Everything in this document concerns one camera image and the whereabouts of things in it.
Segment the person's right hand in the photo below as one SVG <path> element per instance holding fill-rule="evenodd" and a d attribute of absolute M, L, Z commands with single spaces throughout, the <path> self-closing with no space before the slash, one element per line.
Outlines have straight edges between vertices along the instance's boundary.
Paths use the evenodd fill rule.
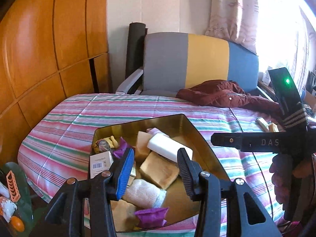
<path fill-rule="evenodd" d="M 288 165 L 285 161 L 287 157 L 287 155 L 282 154 L 276 155 L 269 168 L 269 172 L 273 174 L 272 184 L 274 185 L 276 200 L 279 204 L 287 203 L 289 199 L 290 187 L 288 186 L 288 181 L 290 177 L 288 176 Z M 314 166 L 315 155 L 312 155 L 301 161 L 292 170 L 292 175 L 298 179 L 314 176 Z"/>

